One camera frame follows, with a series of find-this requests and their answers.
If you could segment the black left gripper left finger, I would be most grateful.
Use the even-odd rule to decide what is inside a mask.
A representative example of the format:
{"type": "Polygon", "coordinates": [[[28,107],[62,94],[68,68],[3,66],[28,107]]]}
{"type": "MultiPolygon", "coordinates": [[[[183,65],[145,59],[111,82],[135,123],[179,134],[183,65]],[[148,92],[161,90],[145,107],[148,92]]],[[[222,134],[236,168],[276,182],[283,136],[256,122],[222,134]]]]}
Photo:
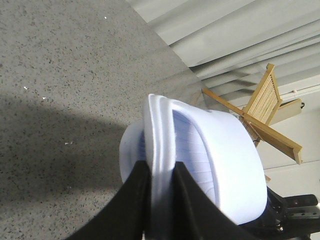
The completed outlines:
{"type": "Polygon", "coordinates": [[[139,160],[111,201],[67,239],[141,240],[149,192],[150,170],[145,161],[139,160]]]}

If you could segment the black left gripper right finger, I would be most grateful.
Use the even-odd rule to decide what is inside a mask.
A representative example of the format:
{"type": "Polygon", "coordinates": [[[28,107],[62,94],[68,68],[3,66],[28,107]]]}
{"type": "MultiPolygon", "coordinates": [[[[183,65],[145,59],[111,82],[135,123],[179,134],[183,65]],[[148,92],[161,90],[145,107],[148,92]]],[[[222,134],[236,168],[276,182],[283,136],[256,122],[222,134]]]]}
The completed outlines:
{"type": "Polygon", "coordinates": [[[173,240],[254,240],[206,196],[183,162],[176,162],[173,183],[173,240]]]}

